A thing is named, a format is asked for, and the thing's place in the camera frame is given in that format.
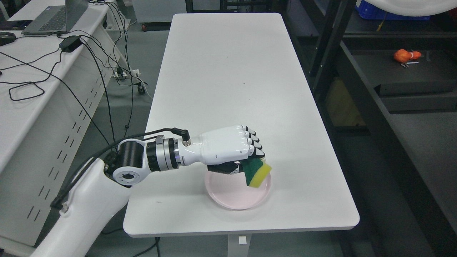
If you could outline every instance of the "orange object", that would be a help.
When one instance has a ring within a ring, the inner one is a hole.
[[[399,63],[405,63],[409,60],[416,60],[421,55],[422,54],[417,51],[408,52],[405,49],[400,49],[393,54],[393,58]]]

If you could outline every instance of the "laptop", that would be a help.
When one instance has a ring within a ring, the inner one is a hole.
[[[48,6],[33,20],[24,35],[68,33],[81,18],[89,0],[65,0],[65,5]]]

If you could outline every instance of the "computer mouse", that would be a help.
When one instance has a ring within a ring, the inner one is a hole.
[[[16,40],[16,35],[11,32],[0,32],[0,46],[12,43]]]

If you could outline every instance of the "cable connector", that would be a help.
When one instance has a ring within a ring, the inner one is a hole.
[[[146,93],[146,90],[144,89],[143,83],[138,82],[138,83],[135,83],[134,85],[137,86],[138,93],[139,93],[140,95],[144,95],[144,94]]]
[[[121,67],[118,67],[113,73],[113,77],[115,77],[117,81],[125,80],[127,78],[127,72],[125,72]]]
[[[191,136],[189,135],[189,131],[187,129],[179,129],[179,128],[172,128],[171,133],[181,136],[182,137],[182,144],[184,146],[191,145]]]

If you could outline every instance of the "laptop keyboard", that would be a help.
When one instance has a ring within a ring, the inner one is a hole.
[[[41,28],[39,31],[48,31],[48,30],[59,30],[62,29],[67,24],[67,17],[65,14],[65,6],[62,6],[60,10]]]

